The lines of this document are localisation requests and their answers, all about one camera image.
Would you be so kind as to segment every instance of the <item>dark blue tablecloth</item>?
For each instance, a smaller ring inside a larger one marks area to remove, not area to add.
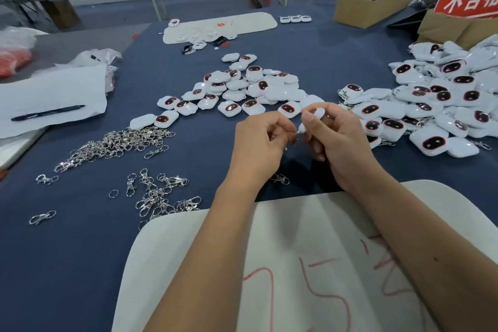
[[[276,18],[309,14],[313,22],[279,24],[276,29],[241,35],[229,47],[214,50],[209,45],[188,56],[180,53],[183,45],[163,44],[157,33],[164,24],[152,24],[124,53],[107,112],[51,128],[24,155],[0,184],[1,330],[110,330],[122,271],[140,221],[134,204],[143,194],[143,185],[134,197],[125,197],[128,174],[148,168],[154,176],[164,172],[188,178],[190,184],[173,190],[169,200],[201,196],[202,208],[208,208],[230,162],[235,124],[246,118],[245,113],[227,118],[216,108],[199,110],[171,126],[176,136],[165,139],[169,151],[152,159],[145,160],[144,152],[127,152],[121,158],[64,172],[50,186],[36,184],[34,179],[41,173],[54,175],[53,167],[85,142],[121,130],[139,115],[159,114],[160,97],[180,97],[206,73],[225,70],[227,65],[220,59],[224,54],[256,54],[255,64],[295,74],[302,89],[329,101],[338,101],[337,90],[350,82],[365,89],[395,87],[387,64],[410,58],[407,33],[387,30],[387,22],[366,30],[335,24],[333,5],[297,8],[265,11]],[[298,125],[299,117],[294,122]],[[493,138],[483,140],[496,145]],[[466,159],[446,154],[429,158],[403,138],[395,147],[378,147],[374,152],[399,181],[442,182],[498,222],[493,201],[498,150]],[[312,162],[302,144],[284,153],[279,173],[291,184],[267,184],[259,200],[339,190],[327,167]],[[110,199],[113,189],[121,193]],[[49,210],[57,210],[53,219],[28,225],[30,217]]]

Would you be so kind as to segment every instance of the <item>hand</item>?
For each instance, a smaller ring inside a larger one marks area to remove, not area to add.
[[[278,170],[285,146],[295,140],[296,127],[280,112],[247,117],[235,128],[227,180],[243,181],[257,193]]]
[[[316,108],[325,109],[321,120],[310,113]],[[311,156],[321,162],[327,160],[337,184],[353,197],[385,172],[354,113],[334,103],[320,102],[304,108],[301,118]]]

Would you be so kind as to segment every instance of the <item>black pen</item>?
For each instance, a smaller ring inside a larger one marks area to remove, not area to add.
[[[50,116],[52,114],[70,112],[71,110],[78,110],[78,109],[81,109],[85,106],[86,105],[73,105],[73,106],[66,106],[65,108],[60,108],[60,109],[47,110],[46,112],[25,114],[23,116],[11,118],[10,121],[14,121],[14,122],[26,121],[26,120],[30,120],[31,118]]]

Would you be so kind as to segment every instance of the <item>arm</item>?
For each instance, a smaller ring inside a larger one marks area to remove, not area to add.
[[[235,331],[254,200],[295,130],[279,112],[237,124],[227,178],[144,332]]]
[[[495,329],[498,265],[380,166],[358,117],[331,103],[306,111],[316,107],[328,116],[303,112],[312,155],[370,215],[443,329]]]

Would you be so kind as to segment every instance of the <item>open cardboard box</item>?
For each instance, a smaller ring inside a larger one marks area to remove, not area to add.
[[[453,41],[468,50],[495,33],[498,33],[498,17],[469,19],[447,16],[429,10],[418,28],[417,42],[442,44],[446,41]]]
[[[334,21],[366,28],[401,11],[410,0],[337,0]]]

